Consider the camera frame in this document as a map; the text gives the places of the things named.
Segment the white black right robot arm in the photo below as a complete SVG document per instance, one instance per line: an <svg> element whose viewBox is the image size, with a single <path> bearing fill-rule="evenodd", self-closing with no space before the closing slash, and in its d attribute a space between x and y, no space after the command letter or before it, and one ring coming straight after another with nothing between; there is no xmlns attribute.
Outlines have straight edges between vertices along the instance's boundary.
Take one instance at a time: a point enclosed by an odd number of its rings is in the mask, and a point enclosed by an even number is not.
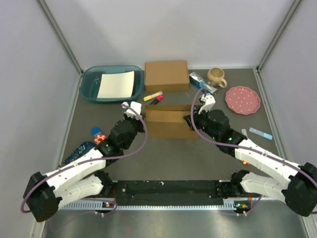
<svg viewBox="0 0 317 238"><path fill-rule="evenodd" d="M229 119L221 110L194 111L183 117L196 133L203 131L220 151L240 161L247 162L266 176L241 170L231 178L231 190L237 196L257 193L282 201L293 212L308 217L316 214L317 168L289 162L261 148L252 140L229 125Z"/></svg>

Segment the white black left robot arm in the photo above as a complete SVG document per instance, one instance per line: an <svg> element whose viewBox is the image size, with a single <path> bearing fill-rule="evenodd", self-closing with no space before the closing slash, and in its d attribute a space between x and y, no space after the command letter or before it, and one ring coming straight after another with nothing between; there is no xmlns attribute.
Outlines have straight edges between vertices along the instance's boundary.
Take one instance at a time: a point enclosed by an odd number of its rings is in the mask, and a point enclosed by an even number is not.
<svg viewBox="0 0 317 238"><path fill-rule="evenodd" d="M124 150L138 133L148 133L143 118L125 116L105 140L80 158L53 172L33 174L23 194L21 212L27 213L27 206L36 221L43 222L69 203L110 195L113 182L104 168L128 157Z"/></svg>

